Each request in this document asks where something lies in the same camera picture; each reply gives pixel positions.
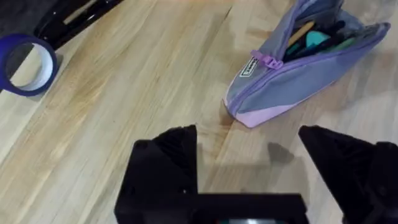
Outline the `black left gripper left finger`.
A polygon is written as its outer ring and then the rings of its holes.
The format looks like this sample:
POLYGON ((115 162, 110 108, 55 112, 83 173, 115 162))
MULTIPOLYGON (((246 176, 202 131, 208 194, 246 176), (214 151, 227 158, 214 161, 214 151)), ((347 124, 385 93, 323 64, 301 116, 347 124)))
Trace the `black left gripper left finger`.
POLYGON ((170 128, 133 144, 114 215, 118 223, 185 223, 186 212, 163 202, 197 192, 197 127, 170 128))

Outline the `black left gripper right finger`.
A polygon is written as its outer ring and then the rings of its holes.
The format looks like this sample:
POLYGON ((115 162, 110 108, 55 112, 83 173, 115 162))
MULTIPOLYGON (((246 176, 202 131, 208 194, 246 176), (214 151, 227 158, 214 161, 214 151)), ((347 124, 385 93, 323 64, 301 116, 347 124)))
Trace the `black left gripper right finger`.
POLYGON ((397 224, 397 145, 321 126, 298 135, 342 211, 343 223, 397 224))

